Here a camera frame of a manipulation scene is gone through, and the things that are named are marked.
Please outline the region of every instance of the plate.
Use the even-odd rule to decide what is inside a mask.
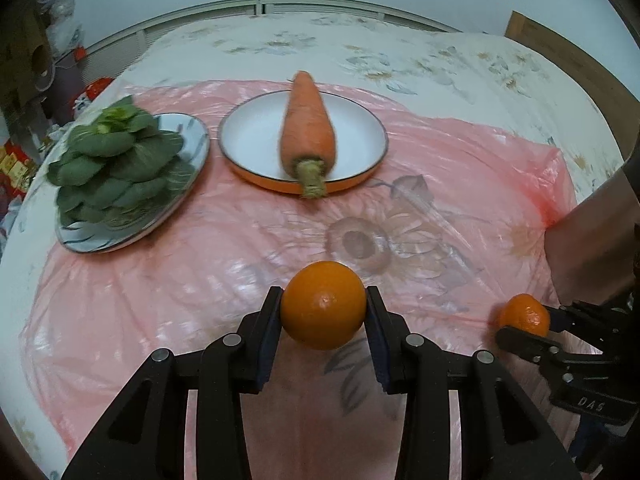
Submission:
[[[161,130],[178,132],[184,145],[178,156],[190,163],[195,171],[184,191],[167,205],[155,208],[135,222],[112,228],[103,223],[75,222],[68,227],[56,223],[56,236],[60,243],[75,253],[107,253],[126,247],[148,235],[164,222],[187,196],[204,167],[209,153],[209,134],[204,123],[187,114],[156,115]]]
[[[242,178],[273,191],[300,194],[300,184],[282,169],[278,150],[289,94],[263,94],[231,110],[220,123],[218,142],[231,169]],[[388,137],[365,107],[334,94],[321,96],[335,131],[335,165],[326,176],[326,189],[332,193],[369,178],[386,154]]]

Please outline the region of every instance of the wooden bed frame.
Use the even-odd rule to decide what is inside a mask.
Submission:
[[[577,82],[607,120],[620,153],[627,158],[638,138],[640,102],[593,57],[550,28],[513,11],[505,37],[528,46]]]

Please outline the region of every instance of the screw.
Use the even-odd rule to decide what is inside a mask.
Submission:
[[[486,350],[481,350],[476,355],[476,359],[485,365],[490,365],[494,362],[494,355]]]
[[[161,363],[165,359],[169,357],[169,351],[166,348],[159,348],[158,350],[154,350],[151,354],[151,358],[156,363]]]
[[[410,346],[422,346],[424,344],[424,338],[420,334],[409,334],[404,340]]]
[[[236,333],[227,334],[222,338],[222,342],[225,346],[238,346],[241,341],[242,338]]]

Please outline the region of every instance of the pink plastic sheet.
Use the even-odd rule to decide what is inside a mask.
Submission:
[[[213,81],[131,92],[153,113],[199,117],[215,139],[233,106],[283,88]],[[150,352],[204,348],[257,310],[269,286],[285,286],[312,261],[347,264],[379,286],[413,332],[465,354],[494,348],[492,319],[511,296],[556,304],[542,236],[575,206],[558,149],[419,117],[367,91],[322,89],[359,102],[388,131],[388,156],[365,185],[319,202],[279,196],[234,176],[212,142],[193,192],[153,234],[110,254],[52,248],[21,341],[28,381],[69,457]],[[535,367],[505,359],[548,414]],[[334,352],[302,348],[283,333],[271,381],[242,406],[256,480],[394,477],[403,400],[376,383],[364,331]],[[552,423],[565,442],[575,429],[565,412]],[[459,432],[454,406],[452,478]]]

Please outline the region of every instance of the tangerine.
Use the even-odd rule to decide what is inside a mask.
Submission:
[[[551,318],[546,308],[530,294],[518,294],[504,306],[498,318],[498,325],[514,326],[530,334],[546,337]]]
[[[300,270],[284,290],[280,321],[296,341],[316,350],[348,343],[367,309],[364,285],[349,267],[315,262]]]

